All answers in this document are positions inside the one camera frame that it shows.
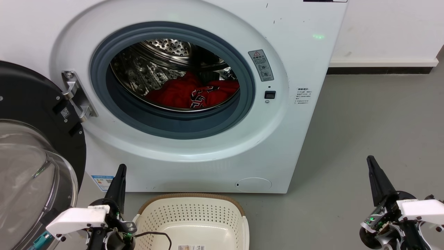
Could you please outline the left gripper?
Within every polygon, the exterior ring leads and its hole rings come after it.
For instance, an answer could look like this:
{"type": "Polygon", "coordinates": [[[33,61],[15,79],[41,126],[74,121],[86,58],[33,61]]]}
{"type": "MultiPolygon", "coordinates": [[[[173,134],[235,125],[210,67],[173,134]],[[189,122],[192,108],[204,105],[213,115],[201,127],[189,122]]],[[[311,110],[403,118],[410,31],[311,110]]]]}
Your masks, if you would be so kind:
{"type": "Polygon", "coordinates": [[[120,164],[114,176],[104,200],[95,200],[90,205],[108,205],[109,212],[105,215],[104,222],[98,226],[87,226],[87,250],[133,250],[134,240],[128,234],[130,228],[128,221],[123,219],[124,202],[126,193],[127,166],[120,164]]]}

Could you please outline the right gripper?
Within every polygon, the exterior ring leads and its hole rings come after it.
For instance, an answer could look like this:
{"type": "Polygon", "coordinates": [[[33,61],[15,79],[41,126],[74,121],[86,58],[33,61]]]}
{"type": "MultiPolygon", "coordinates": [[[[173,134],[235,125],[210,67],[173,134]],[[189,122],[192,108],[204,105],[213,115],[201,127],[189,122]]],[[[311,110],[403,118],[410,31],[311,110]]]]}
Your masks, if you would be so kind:
{"type": "Polygon", "coordinates": [[[360,240],[373,250],[431,250],[420,232],[421,217],[402,215],[401,202],[416,201],[398,193],[374,156],[367,157],[368,176],[375,209],[361,224],[360,240]]]}

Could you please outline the red garment with print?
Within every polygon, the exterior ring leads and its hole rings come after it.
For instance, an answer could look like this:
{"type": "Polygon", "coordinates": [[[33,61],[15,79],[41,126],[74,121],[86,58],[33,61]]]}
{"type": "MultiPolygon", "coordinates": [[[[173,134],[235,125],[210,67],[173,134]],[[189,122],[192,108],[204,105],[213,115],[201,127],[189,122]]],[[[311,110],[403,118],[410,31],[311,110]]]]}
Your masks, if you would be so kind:
{"type": "Polygon", "coordinates": [[[215,80],[204,84],[196,74],[171,79],[159,90],[152,90],[145,99],[162,106],[177,109],[210,108],[228,101],[238,90],[237,80],[215,80]]]}

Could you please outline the cream perforated laundry basket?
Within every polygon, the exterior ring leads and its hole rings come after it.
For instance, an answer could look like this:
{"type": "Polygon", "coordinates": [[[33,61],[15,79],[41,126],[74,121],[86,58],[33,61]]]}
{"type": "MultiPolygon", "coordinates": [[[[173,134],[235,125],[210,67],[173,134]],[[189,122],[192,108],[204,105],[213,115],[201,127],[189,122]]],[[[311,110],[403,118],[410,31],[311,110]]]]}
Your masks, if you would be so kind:
{"type": "Polygon", "coordinates": [[[244,209],[233,198],[206,193],[173,193],[145,202],[133,219],[134,250],[177,250],[204,245],[206,250],[250,250],[244,209]]]}

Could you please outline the stainless steel washing machine drum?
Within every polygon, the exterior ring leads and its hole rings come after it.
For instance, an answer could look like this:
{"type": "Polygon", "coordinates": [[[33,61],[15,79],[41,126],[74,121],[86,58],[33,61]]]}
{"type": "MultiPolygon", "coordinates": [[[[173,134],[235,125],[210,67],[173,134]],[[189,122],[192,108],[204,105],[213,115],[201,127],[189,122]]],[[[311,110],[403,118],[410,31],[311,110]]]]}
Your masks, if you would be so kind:
{"type": "Polygon", "coordinates": [[[231,101],[240,90],[239,87],[228,101],[203,109],[177,109],[146,100],[150,91],[159,90],[166,81],[182,77],[187,72],[196,74],[204,84],[215,80],[238,81],[232,68],[218,55],[178,39],[159,38],[133,44],[114,56],[110,68],[127,92],[149,106],[171,112],[197,113],[217,109],[231,101]]]}

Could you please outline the black glass washer door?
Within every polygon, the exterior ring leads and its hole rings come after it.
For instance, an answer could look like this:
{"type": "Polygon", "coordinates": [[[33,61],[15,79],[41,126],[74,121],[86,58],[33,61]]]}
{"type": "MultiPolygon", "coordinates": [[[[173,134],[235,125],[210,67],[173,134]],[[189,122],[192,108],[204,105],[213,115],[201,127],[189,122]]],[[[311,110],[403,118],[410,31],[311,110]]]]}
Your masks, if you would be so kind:
{"type": "Polygon", "coordinates": [[[0,61],[0,250],[27,250],[46,230],[46,213],[76,205],[86,157],[81,121],[62,91],[0,61]]]}

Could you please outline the blue energy label sticker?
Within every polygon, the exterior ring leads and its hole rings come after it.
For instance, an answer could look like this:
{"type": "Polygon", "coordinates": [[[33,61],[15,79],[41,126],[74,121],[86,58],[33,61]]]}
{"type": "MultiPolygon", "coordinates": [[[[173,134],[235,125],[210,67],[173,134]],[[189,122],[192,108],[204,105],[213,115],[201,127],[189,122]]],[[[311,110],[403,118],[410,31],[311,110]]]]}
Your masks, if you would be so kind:
{"type": "Polygon", "coordinates": [[[114,176],[92,175],[94,182],[98,185],[102,192],[107,192],[114,176]]]}

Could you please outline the grey rubber door gasket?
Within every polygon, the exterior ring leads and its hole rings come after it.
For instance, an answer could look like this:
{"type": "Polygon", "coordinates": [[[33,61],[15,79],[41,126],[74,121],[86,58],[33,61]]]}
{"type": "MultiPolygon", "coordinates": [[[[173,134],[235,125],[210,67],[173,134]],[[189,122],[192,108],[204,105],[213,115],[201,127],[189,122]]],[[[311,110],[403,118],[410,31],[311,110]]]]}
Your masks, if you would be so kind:
{"type": "Polygon", "coordinates": [[[102,104],[120,121],[141,132],[172,139],[200,139],[222,133],[238,124],[254,104],[256,84],[244,57],[219,36],[187,24],[146,22],[124,27],[109,35],[91,61],[91,83],[102,104]],[[234,69],[240,92],[219,107],[205,111],[167,110],[129,93],[111,73],[111,59],[137,42],[178,38],[213,52],[234,69]]]}

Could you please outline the white front-load washing machine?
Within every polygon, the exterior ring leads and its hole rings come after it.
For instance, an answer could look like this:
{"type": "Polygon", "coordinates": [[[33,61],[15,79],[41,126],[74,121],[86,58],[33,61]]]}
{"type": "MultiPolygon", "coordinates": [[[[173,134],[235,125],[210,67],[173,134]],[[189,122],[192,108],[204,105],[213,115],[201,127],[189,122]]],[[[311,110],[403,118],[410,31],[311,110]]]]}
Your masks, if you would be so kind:
{"type": "Polygon", "coordinates": [[[241,192],[237,181],[288,191],[331,61],[348,2],[303,0],[0,0],[0,61],[31,69],[62,93],[63,70],[78,75],[98,117],[81,122],[85,172],[115,176],[127,166],[128,192],[241,192]],[[198,27],[232,45],[254,75],[254,104],[234,127],[206,138],[150,135],[120,121],[91,83],[91,61],[109,35],[139,23],[198,27]],[[264,50],[273,81],[260,81],[249,51],[264,50]],[[294,103],[310,88],[308,104],[294,103]],[[275,99],[264,99],[276,91],[275,99]]]}

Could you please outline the silver door hinge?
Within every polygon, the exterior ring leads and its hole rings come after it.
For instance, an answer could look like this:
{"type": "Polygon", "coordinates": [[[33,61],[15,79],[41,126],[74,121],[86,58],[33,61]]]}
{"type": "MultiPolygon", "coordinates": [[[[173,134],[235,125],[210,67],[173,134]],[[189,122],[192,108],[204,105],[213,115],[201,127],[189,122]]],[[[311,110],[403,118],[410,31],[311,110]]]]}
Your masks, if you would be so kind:
{"type": "Polygon", "coordinates": [[[62,94],[73,105],[80,121],[85,122],[91,117],[98,117],[76,72],[63,70],[61,77],[66,88],[62,94]]]}

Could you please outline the white and black baseboard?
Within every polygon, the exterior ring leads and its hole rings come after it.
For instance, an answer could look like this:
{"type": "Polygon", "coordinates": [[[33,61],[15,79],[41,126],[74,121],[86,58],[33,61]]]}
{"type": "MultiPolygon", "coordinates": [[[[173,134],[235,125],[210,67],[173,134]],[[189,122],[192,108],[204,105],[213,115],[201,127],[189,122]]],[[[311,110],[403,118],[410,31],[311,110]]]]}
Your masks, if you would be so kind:
{"type": "Polygon", "coordinates": [[[331,60],[327,75],[427,75],[439,64],[433,59],[331,60]]]}

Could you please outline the small printed text label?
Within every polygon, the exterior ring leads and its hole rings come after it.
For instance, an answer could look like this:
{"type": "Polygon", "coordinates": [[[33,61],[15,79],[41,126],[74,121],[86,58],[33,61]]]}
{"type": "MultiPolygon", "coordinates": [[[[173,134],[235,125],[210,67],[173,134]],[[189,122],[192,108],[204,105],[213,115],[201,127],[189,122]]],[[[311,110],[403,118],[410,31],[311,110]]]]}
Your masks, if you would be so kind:
{"type": "Polygon", "coordinates": [[[298,105],[308,104],[309,101],[311,100],[311,96],[312,96],[312,91],[310,88],[298,87],[295,94],[294,103],[298,105]]]}

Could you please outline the round filter access cover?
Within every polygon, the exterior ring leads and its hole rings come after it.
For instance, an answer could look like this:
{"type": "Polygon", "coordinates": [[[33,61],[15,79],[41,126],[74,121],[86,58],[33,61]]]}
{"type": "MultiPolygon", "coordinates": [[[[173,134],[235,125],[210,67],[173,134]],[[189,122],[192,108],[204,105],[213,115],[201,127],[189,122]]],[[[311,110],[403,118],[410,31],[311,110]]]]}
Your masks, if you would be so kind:
{"type": "Polygon", "coordinates": [[[267,193],[272,187],[272,182],[259,177],[244,178],[236,182],[235,188],[246,193],[267,193]]]}

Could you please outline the grey warning sticker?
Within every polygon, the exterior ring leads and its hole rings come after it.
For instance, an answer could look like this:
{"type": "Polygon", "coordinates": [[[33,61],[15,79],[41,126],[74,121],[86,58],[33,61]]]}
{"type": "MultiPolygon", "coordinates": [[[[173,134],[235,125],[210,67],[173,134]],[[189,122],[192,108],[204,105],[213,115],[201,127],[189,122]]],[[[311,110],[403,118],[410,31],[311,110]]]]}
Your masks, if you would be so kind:
{"type": "Polygon", "coordinates": [[[273,81],[273,72],[264,50],[249,51],[248,55],[257,69],[260,81],[273,81]]]}

